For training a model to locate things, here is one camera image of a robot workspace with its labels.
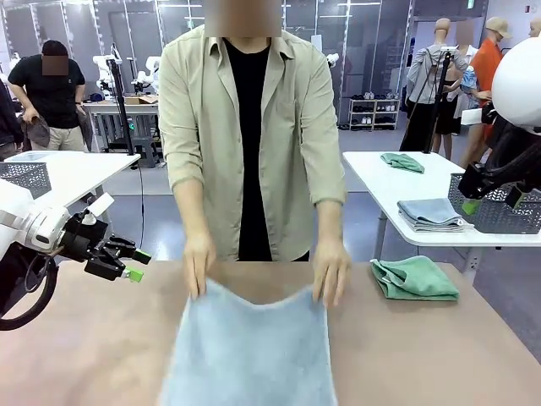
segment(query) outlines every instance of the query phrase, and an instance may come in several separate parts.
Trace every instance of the orange shirt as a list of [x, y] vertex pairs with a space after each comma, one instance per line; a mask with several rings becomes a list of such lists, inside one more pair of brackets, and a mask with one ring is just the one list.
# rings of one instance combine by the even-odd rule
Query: orange shirt
[[[497, 45], [491, 40], [484, 40], [483, 45], [479, 48], [477, 55], [475, 55], [471, 63], [481, 91], [492, 90], [492, 81], [503, 57], [504, 55]], [[492, 126], [486, 125], [484, 128], [484, 138], [487, 140], [491, 135]]]

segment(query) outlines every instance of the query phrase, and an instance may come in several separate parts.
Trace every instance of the metal basket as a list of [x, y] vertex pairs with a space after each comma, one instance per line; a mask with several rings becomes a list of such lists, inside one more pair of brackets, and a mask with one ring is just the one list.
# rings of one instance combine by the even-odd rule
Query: metal basket
[[486, 195], [479, 205], [477, 212], [468, 215], [462, 209], [466, 199], [458, 189], [462, 179], [461, 174], [451, 175], [449, 201], [455, 211], [464, 220], [473, 224], [480, 233], [494, 234], [537, 234], [541, 229], [541, 192], [530, 192], [516, 209], [505, 203], [512, 185], [506, 184]]
[[0, 178], [28, 189], [34, 199], [51, 191], [44, 162], [0, 162]]

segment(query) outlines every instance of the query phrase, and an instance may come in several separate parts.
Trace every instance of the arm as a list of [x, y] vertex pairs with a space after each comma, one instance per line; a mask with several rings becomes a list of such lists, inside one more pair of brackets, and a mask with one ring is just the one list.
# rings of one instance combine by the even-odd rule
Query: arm
[[318, 213], [314, 256], [314, 300], [336, 305], [346, 285], [351, 259], [342, 241], [342, 205], [346, 199], [344, 170], [338, 147], [331, 72], [314, 51], [313, 72], [301, 112], [301, 154], [310, 198]]
[[23, 107], [26, 110], [30, 110], [34, 108], [34, 106], [32, 105], [32, 102], [30, 101], [30, 99], [28, 98], [28, 95], [26, 94], [25, 88], [9, 82], [9, 89], [14, 93], [15, 97], [19, 99], [20, 103], [23, 105]]
[[81, 104], [85, 96], [85, 85], [77, 85], [75, 88], [75, 103]]
[[205, 293], [205, 274], [216, 248], [203, 210], [203, 160], [179, 52], [166, 47], [159, 70], [160, 132], [169, 184], [186, 233], [183, 269], [193, 299]]

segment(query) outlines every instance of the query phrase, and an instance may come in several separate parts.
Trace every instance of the green towel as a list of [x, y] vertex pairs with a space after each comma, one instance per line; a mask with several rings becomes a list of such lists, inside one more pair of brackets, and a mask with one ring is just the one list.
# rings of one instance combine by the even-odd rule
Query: green towel
[[371, 263], [372, 273], [388, 299], [458, 299], [455, 285], [426, 256], [414, 256], [398, 262], [372, 260]]
[[415, 172], [415, 173], [424, 173], [424, 167], [419, 162], [415, 161], [413, 158], [406, 154], [392, 154], [386, 153], [381, 156], [383, 162], [391, 167], [397, 169], [403, 169], [405, 171]]

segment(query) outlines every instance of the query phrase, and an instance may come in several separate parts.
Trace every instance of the hand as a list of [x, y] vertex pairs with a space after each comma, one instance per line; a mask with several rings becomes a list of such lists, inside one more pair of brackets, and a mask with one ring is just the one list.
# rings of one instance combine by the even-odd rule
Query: hand
[[206, 293], [205, 275], [216, 260], [216, 247], [208, 232], [186, 239], [183, 254], [184, 279], [192, 299]]
[[77, 111], [78, 111], [78, 112], [81, 112], [81, 113], [83, 113], [84, 115], [86, 115], [85, 110], [83, 110], [83, 107], [82, 107], [80, 104], [77, 104], [76, 106], [77, 106]]
[[33, 107], [27, 108], [23, 114], [23, 120], [28, 124], [32, 124], [32, 120], [36, 117], [40, 117], [40, 114]]
[[320, 239], [314, 256], [314, 301], [323, 293], [325, 307], [337, 306], [346, 287], [352, 260], [341, 239]]
[[476, 97], [480, 100], [492, 100], [491, 91], [479, 91]]

